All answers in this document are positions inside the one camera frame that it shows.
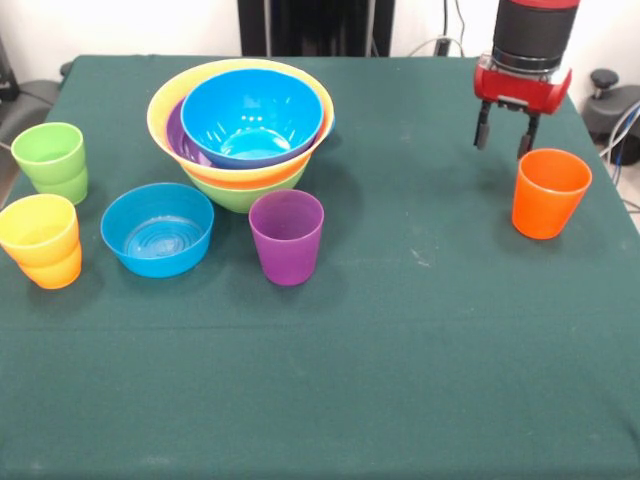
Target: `white wall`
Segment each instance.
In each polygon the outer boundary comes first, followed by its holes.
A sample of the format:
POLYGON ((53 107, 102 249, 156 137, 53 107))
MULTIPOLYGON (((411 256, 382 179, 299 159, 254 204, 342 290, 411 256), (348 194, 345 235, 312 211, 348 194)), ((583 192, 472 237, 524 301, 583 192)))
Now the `white wall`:
POLYGON ((240 55, 236 0, 0 0, 18 81, 87 54, 240 55))
MULTIPOLYGON (((498 0, 459 0, 467 24, 463 47, 477 56, 492 45, 498 0)), ((460 32, 454 1, 449 0, 449 35, 460 32)), ((565 54, 573 68, 569 91, 580 106, 591 94, 589 74, 607 67, 620 74, 620 84, 640 83, 640 1, 582 0, 565 54)), ((393 56, 407 55, 422 41, 442 33, 442 0, 396 0, 391 43, 393 56)), ((431 55, 433 44, 417 55, 431 55)))

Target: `gray knob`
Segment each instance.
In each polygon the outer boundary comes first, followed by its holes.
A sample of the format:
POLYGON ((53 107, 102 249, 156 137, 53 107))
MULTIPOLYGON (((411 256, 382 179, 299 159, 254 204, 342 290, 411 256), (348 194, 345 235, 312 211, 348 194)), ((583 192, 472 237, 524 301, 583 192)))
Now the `gray knob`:
POLYGON ((620 77, 613 70, 599 68, 591 72, 591 82, 596 89, 595 98, 600 98, 602 93, 609 90, 620 81, 620 77))

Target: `plastic cup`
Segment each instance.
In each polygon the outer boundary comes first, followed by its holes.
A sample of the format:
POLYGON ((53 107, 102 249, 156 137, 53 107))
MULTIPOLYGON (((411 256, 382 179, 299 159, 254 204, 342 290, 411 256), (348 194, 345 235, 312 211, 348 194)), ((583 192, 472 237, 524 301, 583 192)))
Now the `plastic cup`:
POLYGON ((562 232, 591 185, 591 170, 579 157, 555 149, 532 150, 518 167, 512 222, 537 240, 562 232))
POLYGON ((16 137, 11 153, 39 193, 61 195, 74 205, 87 196, 84 139, 74 125, 50 122, 31 127, 16 137))
POLYGON ((251 206, 249 224, 269 280, 294 286, 313 275, 323 222, 320 201, 300 190, 268 193, 251 206))
POLYGON ((42 288, 66 287, 82 270, 76 210, 60 195, 31 195, 7 206, 0 212, 0 245, 42 288))

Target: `purple bowl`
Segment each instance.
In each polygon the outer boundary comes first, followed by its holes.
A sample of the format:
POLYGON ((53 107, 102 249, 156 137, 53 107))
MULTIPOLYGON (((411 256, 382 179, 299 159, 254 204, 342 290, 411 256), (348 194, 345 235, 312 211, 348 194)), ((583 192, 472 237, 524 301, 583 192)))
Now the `purple bowl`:
POLYGON ((182 158, 205 167, 213 167, 213 162, 204 156, 182 127, 182 121, 180 120, 182 102, 184 102, 184 99, 180 100, 173 108, 167 121, 167 140, 169 145, 182 158))

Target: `green cup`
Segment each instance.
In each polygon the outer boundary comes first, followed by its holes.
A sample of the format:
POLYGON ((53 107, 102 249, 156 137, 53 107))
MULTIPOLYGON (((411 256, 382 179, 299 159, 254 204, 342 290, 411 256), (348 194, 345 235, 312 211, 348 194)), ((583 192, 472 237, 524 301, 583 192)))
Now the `green cup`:
POLYGON ((54 193, 77 205, 87 196, 84 138, 64 122, 31 127, 11 144, 11 153, 38 193, 54 193))

